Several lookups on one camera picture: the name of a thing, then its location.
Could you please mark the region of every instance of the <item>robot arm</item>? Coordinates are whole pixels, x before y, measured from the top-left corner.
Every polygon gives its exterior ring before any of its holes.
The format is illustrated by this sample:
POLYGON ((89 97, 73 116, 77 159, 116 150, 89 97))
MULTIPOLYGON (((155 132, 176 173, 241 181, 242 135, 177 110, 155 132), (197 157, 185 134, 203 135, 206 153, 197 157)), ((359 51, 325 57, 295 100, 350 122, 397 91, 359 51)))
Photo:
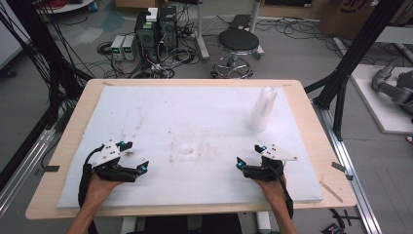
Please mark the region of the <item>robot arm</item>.
MULTIPOLYGON (((408 86, 404 86, 404 83, 399 85, 399 82, 397 82, 397 86, 392 86, 387 83, 387 80, 392 76, 392 71, 396 65, 397 60, 393 59, 383 69, 379 70, 373 78, 371 88, 374 91, 389 96, 390 98, 392 98, 392 101, 397 104, 407 104, 413 98, 413 93, 407 88, 408 86)), ((398 80, 409 80, 410 83, 413 82, 413 76, 409 73, 411 72, 401 73, 398 77, 398 80)))

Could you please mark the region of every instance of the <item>black stool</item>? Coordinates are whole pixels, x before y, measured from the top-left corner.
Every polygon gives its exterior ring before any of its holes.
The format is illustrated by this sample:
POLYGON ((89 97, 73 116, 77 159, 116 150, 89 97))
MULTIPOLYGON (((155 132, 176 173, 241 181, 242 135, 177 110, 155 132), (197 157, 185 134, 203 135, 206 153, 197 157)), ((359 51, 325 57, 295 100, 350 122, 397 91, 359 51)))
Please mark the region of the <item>black stool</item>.
POLYGON ((258 38, 251 32, 243 29, 228 29, 218 36, 218 46, 223 51, 231 53, 230 57, 223 57, 215 64, 211 72, 212 78, 220 75, 225 78, 246 78, 252 75, 249 63, 238 56, 255 53, 259 46, 258 38))

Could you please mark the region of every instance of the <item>floor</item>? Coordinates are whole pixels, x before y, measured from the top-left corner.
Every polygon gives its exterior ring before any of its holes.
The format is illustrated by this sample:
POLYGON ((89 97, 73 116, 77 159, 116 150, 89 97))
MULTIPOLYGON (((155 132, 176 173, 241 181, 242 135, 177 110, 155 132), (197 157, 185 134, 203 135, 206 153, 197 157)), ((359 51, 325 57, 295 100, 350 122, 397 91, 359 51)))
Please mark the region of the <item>floor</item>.
MULTIPOLYGON (((134 20, 123 19, 121 16, 133 19, 135 15, 119 14, 109 3, 95 14, 87 10, 79 10, 73 14, 62 14, 57 18, 62 27, 69 27, 69 29, 72 28, 64 23, 71 24, 85 19, 72 26, 103 28, 101 35, 92 43, 73 46, 74 51, 91 68, 91 72, 96 77, 113 74, 107 72, 111 68, 105 63, 105 57, 96 52, 97 45, 110 41, 116 33, 132 32, 134 20)), ((225 21, 232 20, 232 17, 221 17, 225 21)), ((327 76, 340 62, 340 54, 331 50, 332 44, 329 40, 321 38, 319 34, 317 34, 318 38, 298 39, 309 36, 299 31, 286 31, 290 32, 287 36, 282 33, 282 30, 277 31, 273 27, 267 29, 271 23, 274 24, 273 21, 268 20, 260 21, 255 31, 265 56, 260 60, 256 60, 254 56, 246 57, 254 70, 254 75, 250 79, 296 79, 305 87, 327 76)), ((317 26, 315 22, 303 25, 306 26, 305 28, 317 26)), ((209 29, 207 34, 216 35, 226 27, 227 25, 215 16, 204 19, 204 29, 209 29)), ((174 70, 173 78, 210 78, 214 62, 224 53, 216 46, 216 36, 207 36, 206 44, 210 60, 205 63, 178 66, 174 70)), ((375 45, 363 63, 376 61, 380 65, 384 64, 381 59, 389 60, 394 56, 383 48, 388 48, 388 45, 375 45)), ((0 105, 0 147, 3 150, 0 169, 4 168, 48 107, 48 89, 30 59, 25 54, 20 54, 10 65, 17 72, 16 77, 7 76, 4 70, 0 73, 0 98, 4 100, 0 105)), ((133 62, 126 62, 124 68, 128 70, 134 65, 133 62)), ((309 98, 316 97, 318 93, 319 91, 310 93, 309 98)), ((334 113, 334 102, 331 105, 331 112, 334 113)), ((410 233, 413 230, 412 145, 406 143, 403 135, 380 133, 351 81, 348 84, 342 128, 342 137, 382 233, 410 233)), ((60 135, 61 133, 56 134, 51 145, 60 135)), ((53 150, 45 155, 45 164, 52 154, 53 150)), ((37 165, 13 203, 2 214, 0 219, 2 232, 58 233, 63 232, 69 225, 70 219, 28 220, 25 218, 25 210, 41 179, 40 174, 41 167, 37 165)), ((355 218, 344 220, 347 233, 366 233, 362 222, 357 219, 359 217, 357 208, 338 209, 337 212, 339 215, 345 215, 346 212, 355 218)), ((253 214, 239 214, 239 216, 245 234, 257 233, 253 214)), ((271 221, 273 230, 277 230, 273 216, 271 221)), ((331 223, 338 224, 330 210, 298 210, 295 212, 294 222, 301 233, 320 233, 331 223)), ((96 225, 100 233, 120 233, 122 219, 97 218, 96 225)))

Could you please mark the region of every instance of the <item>power supply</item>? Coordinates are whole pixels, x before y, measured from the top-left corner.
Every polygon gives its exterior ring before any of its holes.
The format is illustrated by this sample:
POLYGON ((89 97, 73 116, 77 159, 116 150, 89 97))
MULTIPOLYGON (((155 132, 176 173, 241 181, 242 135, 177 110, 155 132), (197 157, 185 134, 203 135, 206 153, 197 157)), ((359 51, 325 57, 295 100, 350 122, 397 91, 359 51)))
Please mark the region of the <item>power supply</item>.
POLYGON ((137 54, 136 38, 133 35, 127 35, 122 48, 124 49, 125 59, 134 60, 137 54))
POLYGON ((160 9, 159 21, 161 33, 164 38, 164 46, 168 51, 178 48, 176 7, 164 7, 160 9))
POLYGON ((159 22, 147 21, 145 11, 142 11, 137 16, 134 34, 137 49, 143 61, 146 62, 149 59, 153 63, 158 63, 158 55, 162 52, 162 47, 158 47, 161 40, 159 22))
POLYGON ((114 60, 125 59, 124 50, 122 45, 124 44, 125 36, 116 36, 110 48, 112 49, 112 57, 114 60))

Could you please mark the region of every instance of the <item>transparent plastic bottle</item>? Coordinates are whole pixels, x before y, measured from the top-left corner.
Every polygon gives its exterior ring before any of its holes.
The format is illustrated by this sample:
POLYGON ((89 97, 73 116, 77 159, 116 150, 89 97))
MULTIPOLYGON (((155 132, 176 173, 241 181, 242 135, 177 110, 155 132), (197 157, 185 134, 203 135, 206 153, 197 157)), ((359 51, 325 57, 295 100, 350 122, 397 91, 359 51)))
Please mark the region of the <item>transparent plastic bottle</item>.
POLYGON ((251 110, 248 125, 251 130, 262 133, 267 129, 273 111, 277 91, 274 88, 265 87, 251 110))

